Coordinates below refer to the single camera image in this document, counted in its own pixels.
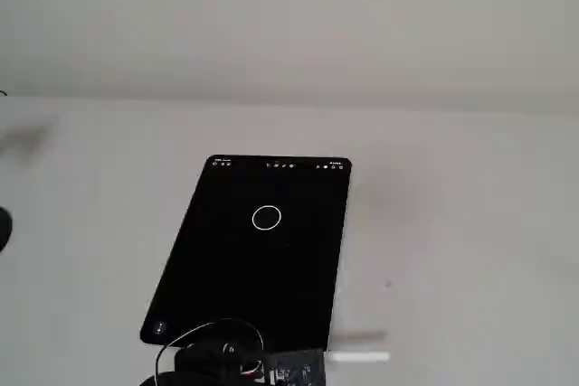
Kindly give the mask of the black gripper body with motor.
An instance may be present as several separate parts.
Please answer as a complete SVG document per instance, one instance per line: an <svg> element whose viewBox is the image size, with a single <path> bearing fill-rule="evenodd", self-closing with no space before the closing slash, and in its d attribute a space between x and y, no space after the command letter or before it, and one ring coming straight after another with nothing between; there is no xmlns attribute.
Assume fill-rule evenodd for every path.
<svg viewBox="0 0 579 386"><path fill-rule="evenodd" d="M176 353L175 372L186 385L311 385L327 383L324 352L244 352L229 344L200 345Z"/></svg>

